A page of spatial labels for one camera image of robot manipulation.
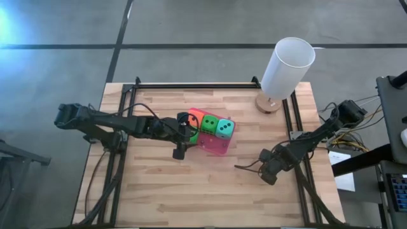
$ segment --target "dice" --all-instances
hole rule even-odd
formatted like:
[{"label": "dice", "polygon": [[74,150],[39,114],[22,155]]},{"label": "dice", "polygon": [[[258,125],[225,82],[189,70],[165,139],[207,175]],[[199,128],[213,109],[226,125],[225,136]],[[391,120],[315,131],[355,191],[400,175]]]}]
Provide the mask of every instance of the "dice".
[{"label": "dice", "polygon": [[235,127],[235,124],[232,121],[226,120],[226,119],[221,119],[217,123],[215,136],[219,137],[221,139],[230,139],[231,135],[233,133],[234,127]]},{"label": "dice", "polygon": [[[196,111],[196,110],[192,110],[192,109],[190,110],[190,114],[193,114],[198,118],[198,124],[199,124],[198,128],[200,128],[201,124],[202,124],[202,119],[204,118],[205,114],[202,112]],[[188,117],[189,117],[188,121],[190,122],[190,125],[192,127],[197,127],[197,121],[195,120],[195,117],[191,116],[191,115],[189,115]]]},{"label": "dice", "polygon": [[196,144],[198,142],[198,136],[199,136],[199,132],[197,134],[195,134],[195,136],[190,137],[190,143]]},{"label": "dice", "polygon": [[205,115],[202,119],[201,131],[207,134],[215,135],[219,119],[212,115]]}]

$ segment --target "teal dice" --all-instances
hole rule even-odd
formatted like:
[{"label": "teal dice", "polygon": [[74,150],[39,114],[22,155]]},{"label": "teal dice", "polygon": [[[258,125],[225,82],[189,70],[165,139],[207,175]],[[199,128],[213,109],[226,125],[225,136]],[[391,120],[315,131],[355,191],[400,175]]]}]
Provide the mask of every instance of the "teal dice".
[{"label": "teal dice", "polygon": [[202,119],[201,131],[207,134],[215,135],[219,119],[212,115],[205,115]]},{"label": "teal dice", "polygon": [[235,127],[235,124],[232,121],[226,120],[226,119],[221,119],[217,123],[215,136],[222,138],[222,139],[230,139],[231,135],[233,133],[234,127]]}]

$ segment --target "orange dice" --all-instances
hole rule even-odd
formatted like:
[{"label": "orange dice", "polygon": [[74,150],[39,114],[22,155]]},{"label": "orange dice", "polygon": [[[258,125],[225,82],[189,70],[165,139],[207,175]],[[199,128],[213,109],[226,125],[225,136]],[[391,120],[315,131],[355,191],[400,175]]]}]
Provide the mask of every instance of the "orange dice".
[{"label": "orange dice", "polygon": [[[190,109],[188,113],[189,113],[189,114],[193,114],[193,115],[195,115],[195,116],[198,118],[198,123],[199,123],[198,129],[200,129],[201,123],[202,123],[202,119],[204,118],[204,115],[205,115],[205,114],[202,113],[202,112],[196,111],[196,110],[194,110],[194,109]],[[194,118],[193,116],[189,115],[189,116],[188,116],[188,121],[190,122],[190,125],[191,125],[191,126],[197,127],[197,121],[195,120],[195,118]]]}]

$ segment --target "green dice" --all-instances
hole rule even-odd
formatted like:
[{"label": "green dice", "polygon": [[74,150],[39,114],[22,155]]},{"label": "green dice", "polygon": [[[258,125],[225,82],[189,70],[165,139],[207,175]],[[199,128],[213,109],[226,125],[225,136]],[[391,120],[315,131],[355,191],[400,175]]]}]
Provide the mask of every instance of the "green dice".
[{"label": "green dice", "polygon": [[205,115],[202,119],[201,131],[203,133],[215,135],[219,119],[212,115]]},{"label": "green dice", "polygon": [[199,136],[199,132],[197,134],[195,134],[195,136],[190,137],[190,143],[196,144],[198,141],[198,136]]}]

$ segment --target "white cylinder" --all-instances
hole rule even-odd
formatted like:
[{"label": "white cylinder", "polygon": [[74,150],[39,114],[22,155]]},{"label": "white cylinder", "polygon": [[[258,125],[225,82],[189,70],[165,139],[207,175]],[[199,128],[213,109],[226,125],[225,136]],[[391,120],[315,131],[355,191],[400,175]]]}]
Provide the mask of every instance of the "white cylinder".
[{"label": "white cylinder", "polygon": [[315,51],[300,38],[284,38],[276,45],[267,65],[262,91],[271,99],[286,99],[315,60]]}]

